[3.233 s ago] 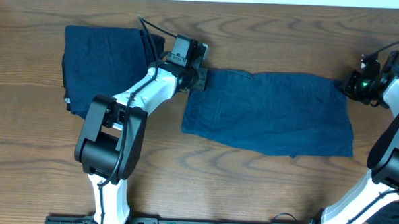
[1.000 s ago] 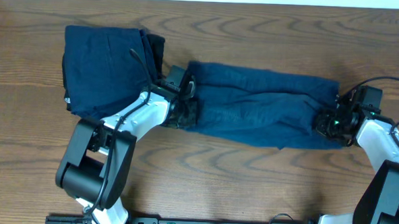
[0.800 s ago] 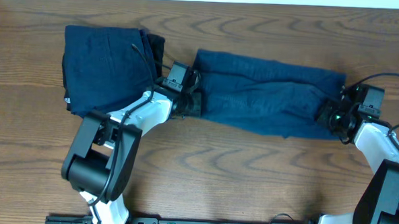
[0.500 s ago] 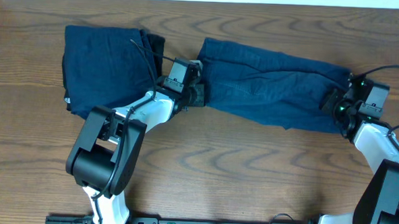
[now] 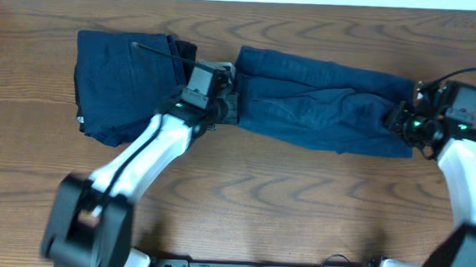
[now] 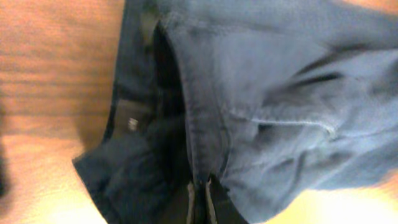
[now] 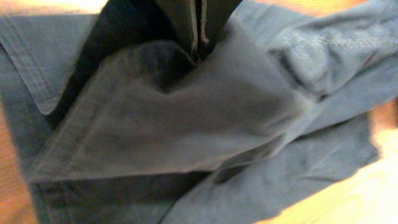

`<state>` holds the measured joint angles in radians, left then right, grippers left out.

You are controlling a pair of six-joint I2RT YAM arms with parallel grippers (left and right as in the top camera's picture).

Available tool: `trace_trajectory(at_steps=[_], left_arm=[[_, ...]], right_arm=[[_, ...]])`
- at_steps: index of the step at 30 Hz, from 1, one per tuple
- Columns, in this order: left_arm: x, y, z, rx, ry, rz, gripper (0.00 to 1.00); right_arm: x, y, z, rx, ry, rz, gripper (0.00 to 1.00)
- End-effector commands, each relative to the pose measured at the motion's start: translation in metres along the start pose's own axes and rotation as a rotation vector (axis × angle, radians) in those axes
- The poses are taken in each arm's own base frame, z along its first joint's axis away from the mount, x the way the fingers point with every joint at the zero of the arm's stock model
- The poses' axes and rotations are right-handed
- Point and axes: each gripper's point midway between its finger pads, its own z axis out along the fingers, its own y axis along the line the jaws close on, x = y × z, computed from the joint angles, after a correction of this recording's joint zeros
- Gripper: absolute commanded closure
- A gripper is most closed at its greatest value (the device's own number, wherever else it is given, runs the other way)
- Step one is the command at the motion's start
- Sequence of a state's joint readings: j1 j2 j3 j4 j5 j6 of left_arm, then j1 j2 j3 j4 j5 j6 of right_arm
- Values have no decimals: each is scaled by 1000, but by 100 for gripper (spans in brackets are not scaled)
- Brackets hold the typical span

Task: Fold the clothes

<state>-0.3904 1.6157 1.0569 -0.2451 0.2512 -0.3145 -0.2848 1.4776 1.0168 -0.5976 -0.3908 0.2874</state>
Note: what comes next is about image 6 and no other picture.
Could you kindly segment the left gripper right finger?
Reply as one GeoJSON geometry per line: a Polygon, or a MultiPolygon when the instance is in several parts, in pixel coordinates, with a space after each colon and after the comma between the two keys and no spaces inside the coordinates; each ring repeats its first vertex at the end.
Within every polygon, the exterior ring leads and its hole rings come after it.
{"type": "Polygon", "coordinates": [[[205,185],[206,215],[209,224],[248,224],[237,211],[227,191],[216,177],[209,177],[205,185]]]}

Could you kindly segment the dark blue shorts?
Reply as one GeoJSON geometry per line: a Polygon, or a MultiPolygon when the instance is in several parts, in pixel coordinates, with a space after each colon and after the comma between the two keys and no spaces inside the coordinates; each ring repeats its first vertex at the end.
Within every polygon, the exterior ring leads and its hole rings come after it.
{"type": "Polygon", "coordinates": [[[216,177],[248,223],[397,169],[397,17],[343,1],[126,1],[102,143],[73,165],[108,223],[216,177]]]}

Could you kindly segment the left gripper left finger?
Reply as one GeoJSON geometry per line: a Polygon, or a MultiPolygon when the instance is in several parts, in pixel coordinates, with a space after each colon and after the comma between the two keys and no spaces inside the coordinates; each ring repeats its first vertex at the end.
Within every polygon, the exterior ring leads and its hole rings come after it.
{"type": "Polygon", "coordinates": [[[182,185],[173,195],[156,224],[194,224],[195,187],[192,182],[182,185]]]}

